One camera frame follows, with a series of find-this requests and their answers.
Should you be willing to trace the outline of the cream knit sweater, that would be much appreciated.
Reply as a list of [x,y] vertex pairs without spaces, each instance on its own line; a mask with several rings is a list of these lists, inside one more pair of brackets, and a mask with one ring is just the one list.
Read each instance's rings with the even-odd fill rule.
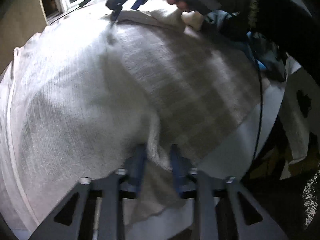
[[81,177],[109,175],[140,144],[150,164],[129,223],[179,208],[160,119],[123,54],[142,70],[207,51],[202,36],[178,31],[141,12],[122,24],[108,15],[69,18],[14,50],[1,81],[1,213],[13,229],[34,231]]

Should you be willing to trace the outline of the light plywood board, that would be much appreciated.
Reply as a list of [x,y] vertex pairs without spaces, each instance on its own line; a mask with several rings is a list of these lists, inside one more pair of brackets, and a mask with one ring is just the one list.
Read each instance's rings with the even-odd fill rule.
[[9,0],[1,10],[1,72],[13,59],[13,51],[47,26],[42,0]]

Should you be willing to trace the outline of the plaid beige floor mat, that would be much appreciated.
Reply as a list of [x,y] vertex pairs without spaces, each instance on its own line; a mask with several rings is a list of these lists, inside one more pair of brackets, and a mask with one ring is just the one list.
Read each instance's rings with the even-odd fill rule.
[[246,55],[190,28],[180,33],[131,21],[117,26],[127,70],[161,119],[160,145],[198,162],[248,116],[270,82]]

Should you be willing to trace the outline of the dark teal jacket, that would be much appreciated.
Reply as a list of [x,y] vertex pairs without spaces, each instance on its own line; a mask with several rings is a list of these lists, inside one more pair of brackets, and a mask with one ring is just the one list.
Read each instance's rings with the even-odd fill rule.
[[205,16],[201,33],[213,38],[218,35],[229,44],[241,50],[254,65],[259,67],[269,79],[284,82],[288,59],[285,51],[260,33],[253,33],[238,14],[216,10]]

